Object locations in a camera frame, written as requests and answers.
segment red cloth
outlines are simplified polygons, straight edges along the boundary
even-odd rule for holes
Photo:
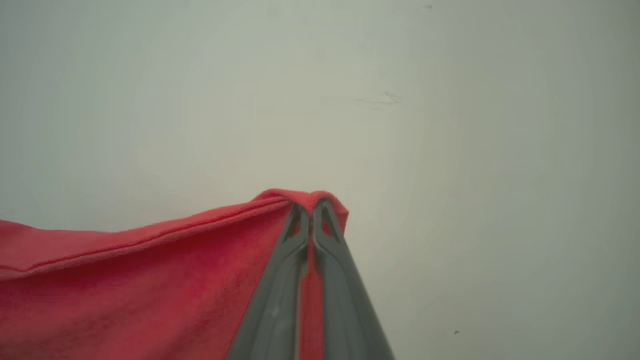
[[[0,359],[223,359],[293,202],[323,197],[344,229],[333,195],[285,190],[117,233],[0,221]],[[319,276],[302,286],[300,356],[320,360]]]

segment red fabric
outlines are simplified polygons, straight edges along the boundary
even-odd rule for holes
[[[117,233],[0,220],[0,359],[223,359],[292,203],[323,197],[344,228],[333,195],[286,190]],[[319,276],[302,289],[300,356],[320,360]]]

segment red towel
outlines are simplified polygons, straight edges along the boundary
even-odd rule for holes
[[[311,213],[323,197],[344,230],[333,195],[285,190],[118,233],[0,221],[0,359],[223,359],[293,202]],[[309,268],[300,357],[320,360]]]

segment white surface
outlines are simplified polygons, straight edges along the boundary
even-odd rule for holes
[[[398,359],[638,358],[639,10],[3,1],[0,218],[329,190]]]

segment plain background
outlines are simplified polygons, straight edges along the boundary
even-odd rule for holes
[[[328,190],[398,359],[637,359],[639,19],[4,0],[0,218],[117,231]]]

